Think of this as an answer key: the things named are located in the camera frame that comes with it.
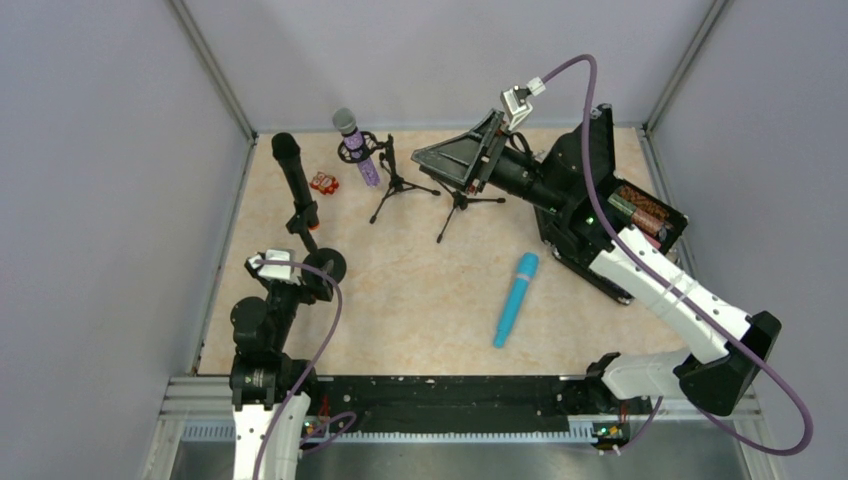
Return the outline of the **small black tripod stand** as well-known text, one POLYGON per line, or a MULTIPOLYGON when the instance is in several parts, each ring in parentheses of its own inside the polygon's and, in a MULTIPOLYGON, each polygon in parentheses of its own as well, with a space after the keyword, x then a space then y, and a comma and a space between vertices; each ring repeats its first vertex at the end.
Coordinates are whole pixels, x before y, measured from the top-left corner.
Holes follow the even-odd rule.
POLYGON ((496 203, 496 204, 504 204, 504 203, 506 202, 506 199, 505 199, 504 197, 496 197, 496 198, 474 198, 474 197, 469 197, 468 195, 466 195, 465 193, 463 193, 463 192, 462 192, 462 191, 460 191, 460 190, 452 189, 451 187, 449 187, 446 183, 444 183, 444 182, 443 182, 443 181, 441 181, 441 180, 437 180, 437 181, 436 181, 436 183, 437 183, 437 184, 438 184, 438 185, 439 185, 439 186, 440 186, 440 187, 441 187, 441 188, 442 188, 442 189, 443 189, 446 193, 448 193, 448 194, 450 195, 451 199, 452 199, 451 210, 449 211, 449 213, 448 213, 448 215, 447 215, 447 217, 446 217, 446 219, 445 219, 445 222, 444 222, 444 224, 443 224, 443 226, 442 226, 442 228, 441 228, 441 230, 440 230, 439 234, 438 234, 438 235, 437 235, 437 237, 436 237, 436 243, 437 243, 437 244, 440 244, 440 243, 443 241, 443 239, 444 239, 444 235, 445 235, 445 233, 446 233, 446 230, 447 230, 447 228, 448 228, 448 226, 449 226, 449 224, 450 224, 450 222, 451 222, 451 220, 452 220, 452 218, 453 218, 454 214, 455 214, 457 211, 464 211, 464 210, 466 210, 466 209, 467 209, 467 208, 468 208, 471 204, 475 204, 475 203, 496 203))

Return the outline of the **round base microphone stand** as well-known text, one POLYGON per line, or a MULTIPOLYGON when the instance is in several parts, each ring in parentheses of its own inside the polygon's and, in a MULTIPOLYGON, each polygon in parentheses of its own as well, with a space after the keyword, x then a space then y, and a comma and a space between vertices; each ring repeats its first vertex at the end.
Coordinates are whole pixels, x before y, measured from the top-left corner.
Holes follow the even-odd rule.
POLYGON ((286 223, 286 229, 292 235, 298 235, 303 242, 307 256, 304 263, 328 274, 340 283, 347 273, 347 262, 344 256, 330 247, 319 247, 312 231, 319 226, 317 203, 294 204, 294 214, 286 223))

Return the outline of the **teal microphone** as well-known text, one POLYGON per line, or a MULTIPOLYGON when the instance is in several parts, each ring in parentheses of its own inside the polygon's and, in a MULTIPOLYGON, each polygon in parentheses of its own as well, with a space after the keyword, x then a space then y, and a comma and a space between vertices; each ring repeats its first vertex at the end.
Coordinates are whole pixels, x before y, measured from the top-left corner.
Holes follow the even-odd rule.
POLYGON ((505 346, 522 308, 529 285, 535 278, 538 265, 539 257, 535 253, 526 252, 520 258, 496 325, 493 338, 495 348, 505 346))

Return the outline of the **shock mount tripod stand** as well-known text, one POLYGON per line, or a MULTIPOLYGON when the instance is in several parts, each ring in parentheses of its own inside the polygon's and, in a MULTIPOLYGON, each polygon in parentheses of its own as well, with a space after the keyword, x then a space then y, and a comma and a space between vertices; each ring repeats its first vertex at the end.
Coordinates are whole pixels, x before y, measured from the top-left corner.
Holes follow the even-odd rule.
MULTIPOLYGON (((366 144, 370 150, 370 158, 372 159, 374 155, 377 155, 378 164, 386 173, 389 174, 387 189, 383 194, 380 203, 378 204, 377 208, 369 219, 370 224, 374 224, 376 222, 378 215, 381 212, 385 202, 395 195, 399 195, 413 190, 424 191, 434 196, 441 195, 440 191, 412 183, 399 174, 395 155, 395 139, 391 133, 387 135, 387 138, 384 141, 381 141, 370 131, 361 132, 366 137, 366 144)), ((350 163, 349 156, 347 152, 343 150, 343 148, 344 145, 341 141, 337 147, 337 156, 343 163, 354 165, 350 163)))

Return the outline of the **purple glitter microphone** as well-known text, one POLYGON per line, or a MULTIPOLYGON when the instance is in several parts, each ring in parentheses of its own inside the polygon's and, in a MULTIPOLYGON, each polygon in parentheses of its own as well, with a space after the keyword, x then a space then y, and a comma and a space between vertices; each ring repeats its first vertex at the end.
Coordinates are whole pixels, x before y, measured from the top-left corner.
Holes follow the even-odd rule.
POLYGON ((357 167, 368 187, 377 187, 380 184, 379 173, 370 158, 366 137, 358 129, 353 112, 346 107, 338 109, 332 116, 332 123, 342 135, 343 150, 347 152, 350 163, 357 167))

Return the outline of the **black microphone orange end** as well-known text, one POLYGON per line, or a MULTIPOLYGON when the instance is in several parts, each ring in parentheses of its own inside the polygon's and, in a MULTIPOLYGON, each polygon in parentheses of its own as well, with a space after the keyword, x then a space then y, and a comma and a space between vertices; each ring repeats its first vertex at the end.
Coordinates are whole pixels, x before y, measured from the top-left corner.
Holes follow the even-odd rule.
POLYGON ((302 166, 301 148, 292 134, 280 132, 271 140, 272 156, 282 169, 291 190, 296 212, 301 215, 309 230, 319 226, 317 203, 310 193, 309 183, 302 166))

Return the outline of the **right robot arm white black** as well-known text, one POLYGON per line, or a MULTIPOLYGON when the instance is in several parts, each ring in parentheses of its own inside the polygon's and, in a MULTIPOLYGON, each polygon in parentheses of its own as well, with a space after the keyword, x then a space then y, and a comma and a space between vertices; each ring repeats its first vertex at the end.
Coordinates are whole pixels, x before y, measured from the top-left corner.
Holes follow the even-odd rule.
POLYGON ((412 160, 462 193, 493 185, 528 202, 563 265, 613 299, 641 302, 683 340, 677 351, 611 353, 591 365, 612 395, 683 398, 728 416, 764 371, 781 323, 728 304, 668 258, 687 218, 617 176, 613 127, 603 104, 537 160, 493 110, 471 130, 415 150, 412 160))

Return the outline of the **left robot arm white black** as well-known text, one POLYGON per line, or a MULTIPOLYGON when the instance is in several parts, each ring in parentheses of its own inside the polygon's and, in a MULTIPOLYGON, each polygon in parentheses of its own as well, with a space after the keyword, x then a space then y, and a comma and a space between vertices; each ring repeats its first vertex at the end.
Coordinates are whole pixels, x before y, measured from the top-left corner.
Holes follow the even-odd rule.
POLYGON ((293 479, 300 436, 317 377, 306 360, 283 352, 302 304, 329 301, 333 287, 311 271, 298 280, 286 251, 256 254, 245 262, 266 296, 233 306, 235 356, 229 376, 235 424, 235 479, 293 479))

